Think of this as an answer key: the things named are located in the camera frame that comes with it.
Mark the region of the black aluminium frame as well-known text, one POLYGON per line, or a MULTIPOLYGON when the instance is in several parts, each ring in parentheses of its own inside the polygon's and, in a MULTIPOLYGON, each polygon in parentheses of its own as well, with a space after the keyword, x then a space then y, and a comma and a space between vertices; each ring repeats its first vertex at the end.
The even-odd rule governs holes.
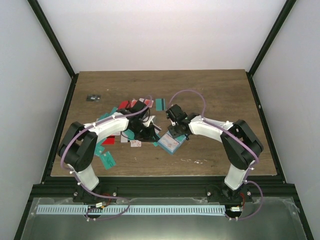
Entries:
MULTIPOLYGON (((52 46, 57 52, 62 64, 66 68, 71 80, 69 89, 66 95, 66 99, 63 105, 63 109, 59 118, 57 129, 54 135, 54 139, 50 148, 47 163, 45 165, 43 175, 40 184, 35 184, 32 187, 30 196, 28 198, 25 210, 21 217, 18 229, 15 234, 15 239, 20 240, 23 237, 23 233, 26 231, 28 219, 27 216, 31 212, 31 205, 34 198, 40 197, 69 197, 71 192, 75 189, 75 180, 67 177, 51 177, 50 173, 54 164, 54 154, 58 149, 58 141, 62 136, 63 126, 67 119, 67 114, 70 109, 72 97, 76 88, 79 75, 73 70, 58 38, 56 37, 45 13, 43 12, 41 5, 37 0, 30 0, 29 5, 45 31, 52 46)), ((253 76, 256 73, 258 67, 266 56, 269 48, 283 26, 285 20, 290 14, 292 8, 295 5, 294 0, 287 0, 277 19, 275 20, 268 36, 266 37, 257 57, 255 58, 250 70, 246 72, 246 79, 248 80, 251 94, 253 96, 259 118, 266 136, 266 140, 271 152, 272 160, 275 165, 276 175, 267 176, 251 176, 250 180, 260 184, 263 192, 268 197, 285 197, 291 196, 294 200, 295 206, 298 208, 298 218, 301 221, 303 232, 308 240, 312 240, 313 234, 307 221, 305 212, 303 210, 300 198, 296 187, 292 183, 287 183, 283 168, 280 163, 276 147, 271 136, 271 132, 265 117, 265 113, 261 106, 261 101, 257 93, 256 86, 254 84, 253 76)), ((102 185, 113 184, 120 188, 121 193, 127 194, 130 197, 191 197, 204 196, 204 187, 218 186, 222 183, 222 177, 220 176, 160 176, 160 177, 103 177, 102 185)))

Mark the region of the teal card with stripe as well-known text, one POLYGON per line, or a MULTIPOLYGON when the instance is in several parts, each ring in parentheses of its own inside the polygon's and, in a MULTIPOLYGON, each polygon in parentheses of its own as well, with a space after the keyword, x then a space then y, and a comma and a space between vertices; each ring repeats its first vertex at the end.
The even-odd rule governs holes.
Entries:
POLYGON ((164 98, 155 99, 155 109, 156 111, 164 111, 166 109, 166 102, 164 98))

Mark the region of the small black card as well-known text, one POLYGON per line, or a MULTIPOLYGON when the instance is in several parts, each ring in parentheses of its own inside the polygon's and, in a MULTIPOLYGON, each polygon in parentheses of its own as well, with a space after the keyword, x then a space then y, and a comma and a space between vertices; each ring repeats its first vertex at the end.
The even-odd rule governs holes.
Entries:
POLYGON ((87 102, 98 102, 100 101, 101 96, 97 94, 88 94, 86 97, 87 102))

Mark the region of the white card red circles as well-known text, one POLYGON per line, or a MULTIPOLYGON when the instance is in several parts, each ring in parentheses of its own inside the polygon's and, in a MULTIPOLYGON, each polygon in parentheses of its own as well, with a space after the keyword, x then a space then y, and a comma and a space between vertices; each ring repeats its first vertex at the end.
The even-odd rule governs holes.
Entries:
POLYGON ((133 107, 137 102, 142 102, 147 105, 149 108, 153 107, 154 101, 146 98, 133 99, 131 101, 131 107, 133 107))

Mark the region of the teal card far left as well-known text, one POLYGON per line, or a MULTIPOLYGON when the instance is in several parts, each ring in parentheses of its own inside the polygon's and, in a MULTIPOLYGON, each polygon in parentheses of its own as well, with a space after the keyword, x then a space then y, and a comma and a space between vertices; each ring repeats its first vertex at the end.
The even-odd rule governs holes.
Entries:
POLYGON ((97 120, 100 121, 102 119, 105 119, 105 118, 109 117, 110 115, 113 115, 117 110, 118 110, 117 107, 113 107, 110 113, 108 113, 108 112, 104 113, 97 120))

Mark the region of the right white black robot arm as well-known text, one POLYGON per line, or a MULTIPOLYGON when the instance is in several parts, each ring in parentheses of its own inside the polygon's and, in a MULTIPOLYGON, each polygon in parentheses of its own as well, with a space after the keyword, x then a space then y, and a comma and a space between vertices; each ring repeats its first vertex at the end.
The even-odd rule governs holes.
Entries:
POLYGON ((166 118, 171 121, 168 130, 174 138, 199 135, 222 143, 230 162, 222 195, 229 202, 236 200, 249 170, 259 162, 264 150, 262 142, 249 125, 242 119, 222 122, 197 113, 187 114, 177 104, 166 110, 166 118))

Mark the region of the white blossom card under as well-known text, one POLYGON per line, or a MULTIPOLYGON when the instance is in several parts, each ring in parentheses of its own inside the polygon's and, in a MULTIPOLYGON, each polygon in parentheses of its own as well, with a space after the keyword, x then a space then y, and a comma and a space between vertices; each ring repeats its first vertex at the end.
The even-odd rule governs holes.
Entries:
POLYGON ((139 140, 131 140, 130 141, 130 146, 132 148, 141 147, 142 146, 142 142, 139 141, 139 140))

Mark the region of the blue leather card holder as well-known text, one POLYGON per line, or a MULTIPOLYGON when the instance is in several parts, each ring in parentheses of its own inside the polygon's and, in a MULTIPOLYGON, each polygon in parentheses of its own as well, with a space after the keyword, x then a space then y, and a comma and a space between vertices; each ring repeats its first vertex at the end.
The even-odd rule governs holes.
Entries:
POLYGON ((178 148, 186 141, 186 136, 181 135, 177 138, 173 138, 169 131, 160 137, 157 144, 165 150, 167 153, 173 155, 178 148))

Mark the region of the light blue slotted rail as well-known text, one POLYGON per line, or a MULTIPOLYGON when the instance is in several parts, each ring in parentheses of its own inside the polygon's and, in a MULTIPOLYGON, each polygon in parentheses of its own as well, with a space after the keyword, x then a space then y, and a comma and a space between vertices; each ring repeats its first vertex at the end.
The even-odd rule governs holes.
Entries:
POLYGON ((124 205, 109 205, 103 209, 91 209, 88 205, 38 205, 37 215, 106 215, 120 213, 125 215, 178 215, 178 216, 224 216, 223 205, 132 205, 129 209, 124 205))

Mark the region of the red card black stripe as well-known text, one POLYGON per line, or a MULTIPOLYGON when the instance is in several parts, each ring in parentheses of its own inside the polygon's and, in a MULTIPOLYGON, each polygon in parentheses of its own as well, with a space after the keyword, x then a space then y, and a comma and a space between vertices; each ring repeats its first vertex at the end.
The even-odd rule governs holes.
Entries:
POLYGON ((131 108, 131 101, 130 100, 125 100, 125 101, 121 102, 120 105, 118 106, 118 110, 121 110, 121 109, 128 110, 130 108, 131 108))

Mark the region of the white card red pattern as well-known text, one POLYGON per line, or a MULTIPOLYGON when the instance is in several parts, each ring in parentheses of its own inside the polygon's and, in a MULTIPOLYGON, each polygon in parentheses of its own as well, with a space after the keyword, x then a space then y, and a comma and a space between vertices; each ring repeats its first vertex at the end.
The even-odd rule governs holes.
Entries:
POLYGON ((174 152, 179 143, 171 136, 165 134, 161 138, 161 143, 171 152, 174 152))

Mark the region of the red card lower left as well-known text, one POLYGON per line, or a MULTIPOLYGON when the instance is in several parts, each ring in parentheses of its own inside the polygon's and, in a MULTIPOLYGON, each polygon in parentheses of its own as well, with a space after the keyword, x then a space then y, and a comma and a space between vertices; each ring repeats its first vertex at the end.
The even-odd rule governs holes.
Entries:
POLYGON ((114 135, 108 136, 101 143, 101 145, 114 145, 114 144, 115 144, 115 136, 114 135))

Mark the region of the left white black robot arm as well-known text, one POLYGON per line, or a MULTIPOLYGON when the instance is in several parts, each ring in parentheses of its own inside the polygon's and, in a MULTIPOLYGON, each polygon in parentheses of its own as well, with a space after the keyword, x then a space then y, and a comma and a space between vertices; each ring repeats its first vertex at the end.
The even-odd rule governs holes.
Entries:
POLYGON ((75 176, 89 201, 97 202, 102 189, 97 186, 92 161, 97 144, 117 132, 130 130, 133 139, 155 143, 159 140, 154 126, 154 116, 149 113, 152 100, 138 100, 133 106, 116 110, 101 120, 81 124, 73 122, 65 133, 57 150, 60 166, 75 176))

